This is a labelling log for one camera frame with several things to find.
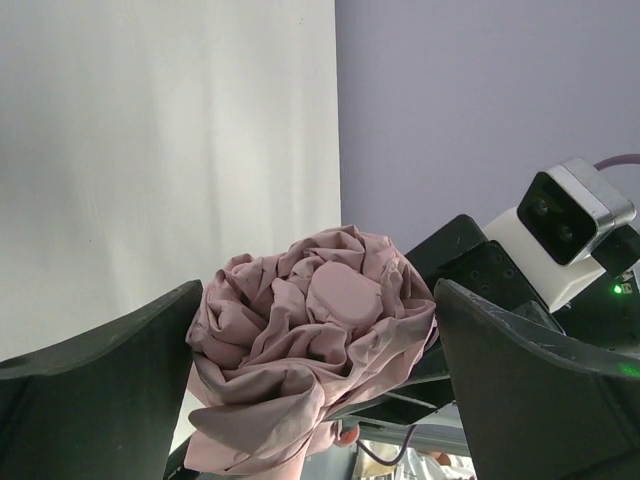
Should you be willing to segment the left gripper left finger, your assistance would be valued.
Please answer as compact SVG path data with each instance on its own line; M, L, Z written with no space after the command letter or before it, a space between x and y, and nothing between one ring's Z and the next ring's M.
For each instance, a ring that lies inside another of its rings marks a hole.
M191 369L203 286L1 364L4 479L160 479Z

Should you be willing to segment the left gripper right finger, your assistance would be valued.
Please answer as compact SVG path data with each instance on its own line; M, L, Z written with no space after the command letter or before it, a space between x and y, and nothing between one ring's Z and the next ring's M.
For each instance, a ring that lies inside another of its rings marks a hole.
M639 361L508 312L451 280L436 317L479 479L636 479Z

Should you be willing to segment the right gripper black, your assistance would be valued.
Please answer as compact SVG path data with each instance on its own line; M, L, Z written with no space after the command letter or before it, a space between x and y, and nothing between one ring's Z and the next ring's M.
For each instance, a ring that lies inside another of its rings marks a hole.
M504 248L461 214L406 254L429 288L453 280L506 311L559 333L564 329ZM344 407L330 421L367 425L412 425L454 401L444 349L424 352L409 378L386 393Z

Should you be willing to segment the pink folding umbrella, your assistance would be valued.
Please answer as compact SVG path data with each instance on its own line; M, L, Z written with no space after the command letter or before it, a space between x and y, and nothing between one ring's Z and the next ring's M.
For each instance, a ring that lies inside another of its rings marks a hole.
M232 258L186 335L201 404L186 466L299 478L339 438L334 414L404 383L436 337L429 288L385 236L339 227Z

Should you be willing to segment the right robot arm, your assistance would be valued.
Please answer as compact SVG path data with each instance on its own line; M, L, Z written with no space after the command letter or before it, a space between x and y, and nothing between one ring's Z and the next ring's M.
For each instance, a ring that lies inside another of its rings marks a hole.
M407 257L429 287L441 278L453 280L507 311L583 342L624 354L639 350L639 283L633 271L619 276L605 272L550 312L507 251L466 214L449 221ZM336 416L377 427L411 425L453 400L444 350L435 343L404 384Z

